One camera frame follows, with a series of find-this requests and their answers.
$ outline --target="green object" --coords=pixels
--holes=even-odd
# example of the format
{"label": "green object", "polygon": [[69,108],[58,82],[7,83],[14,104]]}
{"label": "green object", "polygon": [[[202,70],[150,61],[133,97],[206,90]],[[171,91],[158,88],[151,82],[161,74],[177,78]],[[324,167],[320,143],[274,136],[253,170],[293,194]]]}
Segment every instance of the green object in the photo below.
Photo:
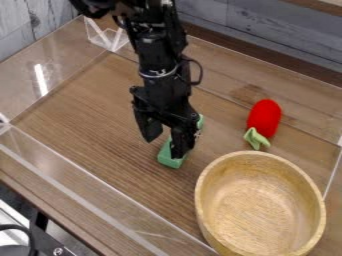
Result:
{"label": "green object", "polygon": [[[200,121],[198,121],[198,129],[200,130],[202,130],[204,124],[205,124],[205,117],[204,117],[204,115],[201,115],[201,118],[200,118]],[[188,159],[189,154],[186,154],[185,157],[181,158],[181,159],[173,159],[171,158],[171,147],[170,147],[171,141],[173,141],[173,139],[171,139],[171,136],[170,136],[165,145],[163,145],[163,147],[162,147],[162,149],[161,149],[161,151],[159,151],[158,162],[161,164],[174,168],[174,169],[180,169],[185,160]]]}
{"label": "green object", "polygon": [[245,140],[252,144],[253,148],[256,150],[261,149],[261,145],[265,145],[266,147],[272,146],[270,141],[265,136],[262,136],[256,128],[250,128],[250,130],[246,132],[244,136]]}

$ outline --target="wooden table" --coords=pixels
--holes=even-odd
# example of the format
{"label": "wooden table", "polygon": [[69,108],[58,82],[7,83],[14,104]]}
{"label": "wooden table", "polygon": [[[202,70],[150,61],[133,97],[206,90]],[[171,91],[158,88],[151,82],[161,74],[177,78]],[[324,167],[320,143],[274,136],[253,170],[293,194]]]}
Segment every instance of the wooden table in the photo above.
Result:
{"label": "wooden table", "polygon": [[[49,49],[51,42],[59,49],[57,59],[62,66],[75,61],[82,48],[86,49],[83,58],[94,57],[90,65],[75,71],[71,77],[66,75],[59,88],[13,120],[22,131],[81,167],[66,159],[62,161],[61,156],[47,151],[46,146],[30,142],[26,136],[15,135],[22,157],[33,166],[15,161],[15,154],[0,151],[0,178],[99,253],[151,255],[118,225],[117,229],[113,227],[113,219],[141,225],[139,211],[121,211],[122,199],[118,199],[113,187],[204,241],[194,211],[197,179],[217,157],[250,149],[242,139],[246,118],[250,106],[262,98],[277,99],[285,110],[284,123],[268,151],[298,164],[325,192],[340,152],[336,145],[342,131],[340,88],[192,38],[188,54],[202,62],[206,70],[204,84],[194,89],[192,102],[206,116],[206,126],[185,166],[174,171],[155,161],[169,135],[167,129],[149,145],[137,128],[129,88],[142,81],[133,50],[127,46],[118,54],[103,52],[97,57],[97,49],[86,38],[85,41],[81,39],[83,34],[83,23],[75,20],[0,65],[2,79],[21,81],[21,75],[2,70],[9,71],[18,63],[46,56],[50,51],[42,52],[41,49]],[[33,82],[27,86],[37,91]],[[10,137],[5,137],[0,144],[10,145]],[[340,255],[341,171],[328,197],[328,230],[310,255]],[[142,229],[158,229],[154,224],[151,220]],[[154,237],[154,233],[145,235],[153,237],[155,244],[161,242],[162,238]],[[192,248],[185,243],[176,246],[170,237],[162,239],[170,239],[169,253],[192,255]]]}

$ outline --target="wooden bowl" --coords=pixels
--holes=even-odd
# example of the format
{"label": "wooden bowl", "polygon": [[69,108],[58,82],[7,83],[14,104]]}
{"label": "wooden bowl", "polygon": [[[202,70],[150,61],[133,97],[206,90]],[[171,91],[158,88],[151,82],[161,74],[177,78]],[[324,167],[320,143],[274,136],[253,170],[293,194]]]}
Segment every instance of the wooden bowl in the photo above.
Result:
{"label": "wooden bowl", "polygon": [[244,151],[216,160],[197,185],[202,233],[221,255],[302,256],[326,226],[321,192],[298,166]]}

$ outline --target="bowl rim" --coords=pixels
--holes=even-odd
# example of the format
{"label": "bowl rim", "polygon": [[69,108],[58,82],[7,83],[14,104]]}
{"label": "bowl rim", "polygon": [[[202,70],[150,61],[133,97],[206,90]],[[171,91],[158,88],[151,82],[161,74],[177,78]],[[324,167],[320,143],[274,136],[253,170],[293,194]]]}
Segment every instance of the bowl rim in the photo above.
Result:
{"label": "bowl rim", "polygon": [[202,207],[202,202],[201,202],[201,196],[200,195],[201,195],[201,191],[202,191],[204,182],[206,180],[206,177],[208,177],[209,173],[212,172],[214,166],[217,166],[222,161],[228,160],[229,158],[233,158],[233,157],[241,156],[241,155],[266,156],[269,158],[273,158],[273,159],[284,162],[298,172],[298,174],[304,177],[306,183],[312,187],[312,190],[316,194],[316,199],[317,199],[317,202],[318,202],[318,205],[320,205],[320,214],[321,214],[316,233],[313,234],[308,243],[297,251],[289,252],[289,253],[278,255],[278,256],[302,256],[302,255],[306,255],[314,249],[318,241],[321,240],[321,238],[324,236],[324,232],[325,232],[325,228],[326,228],[326,205],[325,205],[325,200],[324,200],[322,193],[318,189],[318,186],[314,183],[310,176],[306,174],[306,172],[294,163],[292,163],[289,160],[286,160],[285,158],[282,158],[282,157],[280,157],[274,154],[260,152],[260,151],[238,151],[238,152],[233,152],[233,153],[229,153],[229,154],[221,156],[217,160],[214,160],[209,164],[209,166],[205,168],[205,170],[204,170],[204,172],[200,176],[200,179],[198,179],[198,182],[197,182],[197,187],[196,187],[196,208],[197,208],[198,221],[202,221],[202,225],[205,226],[210,235],[216,238],[216,240],[221,243],[221,245],[224,245],[229,250],[232,250],[234,253],[238,253],[244,256],[260,256],[258,254],[256,254],[253,252],[248,252],[244,249],[238,248],[226,239],[222,239],[221,237],[218,237],[216,235],[216,233],[213,232],[212,226],[208,224],[208,222],[204,221],[205,220],[205,213],[204,213],[204,207]]}

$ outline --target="red strawberry toy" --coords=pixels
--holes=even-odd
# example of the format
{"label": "red strawberry toy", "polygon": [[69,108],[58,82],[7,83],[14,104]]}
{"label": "red strawberry toy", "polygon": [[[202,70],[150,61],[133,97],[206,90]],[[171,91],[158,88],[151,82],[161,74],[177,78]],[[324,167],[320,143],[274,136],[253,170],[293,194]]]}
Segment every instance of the red strawberry toy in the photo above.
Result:
{"label": "red strawberry toy", "polygon": [[256,150],[261,149],[261,144],[270,147],[272,138],[280,126],[282,109],[276,101],[261,100],[253,107],[248,120],[248,133],[245,140],[250,142]]}

